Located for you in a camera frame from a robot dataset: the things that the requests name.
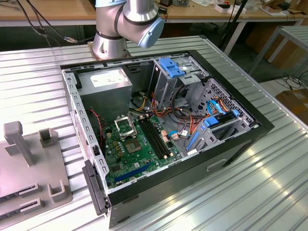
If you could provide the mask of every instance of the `metal workbench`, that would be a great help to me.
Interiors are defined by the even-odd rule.
[[[148,50],[132,43],[128,47],[132,55],[198,50],[275,128],[234,164],[131,217],[115,229],[306,231],[307,126],[207,39],[165,38]],[[84,161],[68,113],[59,69],[60,64],[92,60],[85,45],[0,53],[1,123],[20,120],[24,134],[55,128],[61,139],[73,192],[72,202],[8,230],[107,230],[104,216],[95,214],[82,175]]]

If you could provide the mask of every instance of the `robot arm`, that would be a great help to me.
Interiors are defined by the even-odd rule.
[[[100,59],[127,56],[126,39],[143,48],[158,40],[164,20],[153,0],[97,0],[93,53]]]

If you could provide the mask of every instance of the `black memory slot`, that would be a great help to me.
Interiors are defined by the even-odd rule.
[[[147,120],[145,122],[146,126],[149,128],[149,130],[151,131],[151,134],[154,134],[154,137],[157,141],[157,144],[159,145],[159,147],[161,148],[161,150],[163,151],[164,155],[168,155],[169,151],[167,149],[167,147],[165,146],[165,143],[162,141],[162,139],[159,137],[159,135],[157,134],[157,130],[155,129],[155,127],[153,126],[153,124]]]
[[[163,143],[163,141],[160,139],[152,123],[149,120],[145,119],[139,120],[139,125],[143,130],[146,138],[150,142],[151,146],[153,147],[157,157],[159,159],[163,159],[164,155],[168,155],[168,149]]]

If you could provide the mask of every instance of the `blue pcie slot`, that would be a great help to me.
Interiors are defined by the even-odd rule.
[[[149,165],[151,165],[151,164],[152,164],[152,162],[150,162],[150,163],[148,163],[148,164],[146,164],[146,165],[144,165],[144,166],[142,166],[142,167],[140,167],[138,169],[132,170],[131,172],[125,173],[122,176],[115,177],[114,181],[117,182],[117,181],[120,181],[120,180],[124,180],[124,179],[132,177],[132,176],[134,176],[134,175],[136,175],[138,173],[141,173],[141,172],[147,170]]]
[[[195,135],[192,138],[192,141],[188,144],[187,150],[189,150],[191,148],[192,144],[195,142],[195,140],[197,139],[198,136],[199,136],[199,132],[196,132]]]

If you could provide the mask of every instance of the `green circuit board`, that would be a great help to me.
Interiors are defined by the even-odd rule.
[[[165,143],[165,146],[171,153],[173,153],[173,156],[168,156],[167,159],[159,159],[156,156],[155,151],[150,145],[143,130],[139,126],[138,120],[134,119],[132,121],[137,131],[136,138],[128,137],[124,141],[121,140],[115,124],[105,127],[103,129],[105,134],[111,134],[111,136],[109,134],[109,137],[106,136],[105,156],[106,162],[109,167],[109,173],[106,176],[109,188],[114,188],[130,180],[134,180],[137,177],[140,177],[144,174],[152,172],[160,167],[166,166],[181,159],[181,155],[177,150],[174,142],[169,141],[167,144],[163,141],[163,137],[160,134],[160,131],[162,131],[164,128],[155,116],[152,116],[150,118],[150,122],[157,129],[157,134],[159,135],[163,143]],[[131,129],[128,123],[126,124],[128,128],[124,128],[123,126],[125,126],[125,124],[122,123],[120,130],[128,131]],[[143,172],[130,176],[129,178],[120,180],[118,182],[115,181],[117,177],[121,177],[124,174],[130,173],[131,171],[134,171],[136,169],[140,169],[141,167],[147,169]]]

